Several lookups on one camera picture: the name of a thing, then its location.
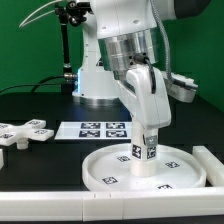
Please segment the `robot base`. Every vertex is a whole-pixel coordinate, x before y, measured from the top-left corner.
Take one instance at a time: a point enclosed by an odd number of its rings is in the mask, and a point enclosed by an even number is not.
[[[83,181],[91,191],[141,191],[204,187],[206,172],[190,154],[158,145],[157,171],[151,177],[131,174],[131,144],[113,145],[90,154]]]
[[[119,98],[97,99],[84,97],[77,93],[73,93],[72,95],[74,102],[90,106],[115,106],[121,104]]]

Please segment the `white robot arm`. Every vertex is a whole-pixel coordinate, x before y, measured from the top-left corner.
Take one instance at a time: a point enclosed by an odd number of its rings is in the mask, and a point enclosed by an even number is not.
[[[133,116],[131,171],[136,176],[154,175],[157,130],[170,124],[171,113],[162,74],[150,64],[156,61],[157,27],[150,1],[90,3],[104,68],[125,80],[117,81],[117,88],[120,100]],[[141,148],[141,158],[134,155],[136,147]]]

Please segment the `white plastic part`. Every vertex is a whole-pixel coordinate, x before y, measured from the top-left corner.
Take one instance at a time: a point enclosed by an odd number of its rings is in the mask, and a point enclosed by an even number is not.
[[[185,88],[181,88],[180,86],[177,86],[168,80],[166,72],[161,72],[161,74],[163,75],[163,78],[165,81],[167,93],[170,96],[185,103],[191,103],[194,100],[196,90],[188,90]],[[173,78],[183,81],[186,84],[189,84],[189,85],[194,84],[194,80],[191,78],[187,78],[185,76],[174,74],[174,73],[172,73],[172,76]]]
[[[137,65],[136,69],[127,72],[126,80],[135,89],[135,93],[128,90],[117,81],[119,98],[130,113],[142,124],[146,130],[153,130],[168,126],[171,122],[171,112],[161,72],[154,68],[156,77],[156,93],[151,93],[152,82],[148,66]]]
[[[4,157],[3,157],[3,150],[0,149],[0,170],[4,166]]]
[[[62,122],[55,140],[129,140],[131,122]]]
[[[90,0],[96,15],[98,39],[136,33],[156,27],[148,0]]]
[[[193,156],[207,172],[207,179],[212,186],[224,186],[224,165],[204,146],[194,146]]]
[[[121,192],[95,192],[84,196],[83,221],[122,220]]]
[[[46,141],[54,135],[54,131],[43,129],[45,126],[46,121],[43,120],[31,120],[22,126],[0,123],[0,145],[17,143],[18,149],[27,149],[28,139]]]
[[[91,191],[146,191],[205,186],[204,169],[186,152],[158,145],[156,162],[154,176],[134,176],[130,172],[131,144],[105,147],[84,160],[83,181]]]
[[[224,188],[0,193],[0,221],[96,221],[224,214]]]
[[[97,41],[97,25],[94,15],[87,14],[87,21],[83,23],[84,55],[83,64],[79,69],[79,89],[73,96],[84,99],[118,99],[118,93],[114,86],[113,72],[105,71],[99,66],[101,59]]]

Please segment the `green background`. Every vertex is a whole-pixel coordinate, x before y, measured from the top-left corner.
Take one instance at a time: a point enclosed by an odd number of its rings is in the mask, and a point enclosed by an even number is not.
[[[52,14],[23,29],[19,24],[48,0],[1,0],[0,89],[36,83],[62,74],[62,44],[58,18]],[[212,0],[200,16],[168,21],[172,71],[196,80],[198,94],[224,111],[224,1]],[[69,27],[72,65],[82,62],[82,30]],[[161,61],[164,53],[161,43]],[[41,91],[57,91],[43,87]],[[14,91],[30,91],[30,88]]]

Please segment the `black table surface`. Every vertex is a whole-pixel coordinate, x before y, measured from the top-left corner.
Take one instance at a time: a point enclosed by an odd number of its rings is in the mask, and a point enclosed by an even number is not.
[[[204,145],[223,162],[224,113],[198,96],[191,104],[169,100],[172,123],[160,129],[159,144],[189,153],[193,146]],[[131,121],[129,112],[122,105],[79,105],[73,102],[72,96],[57,93],[1,95],[0,105],[0,123],[22,125],[32,119],[41,119],[46,120],[46,128],[55,133],[62,121]],[[87,190],[82,182],[81,168],[85,157],[99,148],[127,142],[130,140],[55,141],[51,138],[46,142],[30,141],[29,148],[24,151],[17,150],[15,144],[1,147],[5,166],[0,171],[0,191]],[[94,223],[222,223],[223,220],[224,215]]]

